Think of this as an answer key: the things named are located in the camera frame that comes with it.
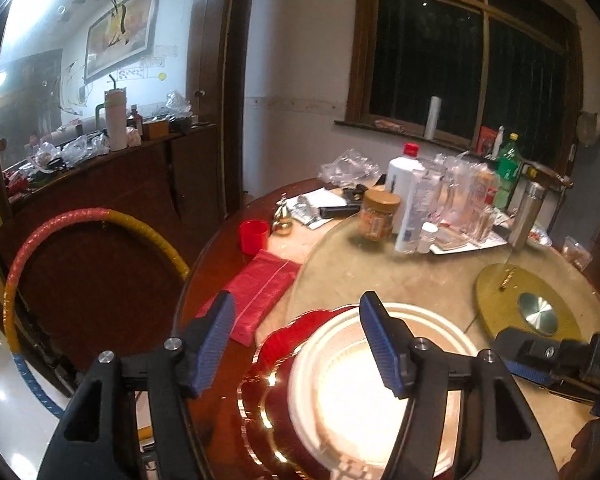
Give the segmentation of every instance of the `paper towel roll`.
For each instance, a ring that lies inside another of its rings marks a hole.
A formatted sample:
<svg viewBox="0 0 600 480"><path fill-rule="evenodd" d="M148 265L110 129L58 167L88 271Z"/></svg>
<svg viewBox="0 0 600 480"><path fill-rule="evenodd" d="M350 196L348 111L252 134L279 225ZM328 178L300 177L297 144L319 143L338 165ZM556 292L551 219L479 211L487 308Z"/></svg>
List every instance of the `paper towel roll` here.
<svg viewBox="0 0 600 480"><path fill-rule="evenodd" d="M424 128L424 138L427 140L433 140L436 134L436 127L438 126L438 117L440 116L440 105L442 99L436 96L431 97L431 104L429 105L429 117L427 118L427 126Z"/></svg>

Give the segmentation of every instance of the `green soda bottle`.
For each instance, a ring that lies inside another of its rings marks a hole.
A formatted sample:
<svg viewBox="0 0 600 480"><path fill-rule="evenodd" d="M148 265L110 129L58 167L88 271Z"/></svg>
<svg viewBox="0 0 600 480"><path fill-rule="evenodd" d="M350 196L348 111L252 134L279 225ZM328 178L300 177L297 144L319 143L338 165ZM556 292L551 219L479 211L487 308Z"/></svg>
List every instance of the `green soda bottle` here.
<svg viewBox="0 0 600 480"><path fill-rule="evenodd" d="M516 141L518 134L510 134L507 142L498 153L498 176L500 177L500 187L496 193L493 205L498 209L504 210L509 201L509 195L513 192L513 185L518 177L518 171L522 158L518 151Z"/></svg>

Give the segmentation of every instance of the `framed painting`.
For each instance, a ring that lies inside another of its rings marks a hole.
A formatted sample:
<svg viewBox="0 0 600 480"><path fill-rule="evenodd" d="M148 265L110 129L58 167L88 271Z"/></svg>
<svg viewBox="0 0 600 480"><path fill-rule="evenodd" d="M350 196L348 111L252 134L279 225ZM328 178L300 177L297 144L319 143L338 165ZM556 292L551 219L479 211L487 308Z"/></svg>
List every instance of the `framed painting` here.
<svg viewBox="0 0 600 480"><path fill-rule="evenodd" d="M159 1L111 0L109 11L87 33L85 84L153 51Z"/></svg>

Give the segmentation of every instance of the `red bottle cap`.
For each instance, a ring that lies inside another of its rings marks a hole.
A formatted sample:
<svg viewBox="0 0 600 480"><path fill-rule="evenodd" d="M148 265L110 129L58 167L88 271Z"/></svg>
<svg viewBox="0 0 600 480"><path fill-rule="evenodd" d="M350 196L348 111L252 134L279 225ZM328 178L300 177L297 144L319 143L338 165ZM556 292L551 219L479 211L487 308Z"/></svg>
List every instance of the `red bottle cap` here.
<svg viewBox="0 0 600 480"><path fill-rule="evenodd" d="M418 156L420 146L415 142L407 142L404 145L404 151L402 152L406 156Z"/></svg>
<svg viewBox="0 0 600 480"><path fill-rule="evenodd" d="M497 192L497 189L490 187L487 191L487 196L484 198L484 203L488 205L493 205L493 199L495 198Z"/></svg>

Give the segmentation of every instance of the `gold bell ornament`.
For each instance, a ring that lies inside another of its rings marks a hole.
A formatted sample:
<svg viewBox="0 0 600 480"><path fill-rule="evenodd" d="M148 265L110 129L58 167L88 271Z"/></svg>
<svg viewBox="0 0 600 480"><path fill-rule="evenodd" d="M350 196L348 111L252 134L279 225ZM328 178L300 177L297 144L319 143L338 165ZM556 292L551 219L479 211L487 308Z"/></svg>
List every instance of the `gold bell ornament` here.
<svg viewBox="0 0 600 480"><path fill-rule="evenodd" d="M289 211L288 205L286 205L286 193L282 194L282 198L276 203L278 208L273 214L273 224L271 230L281 236L288 235L294 227L291 219L291 211Z"/></svg>

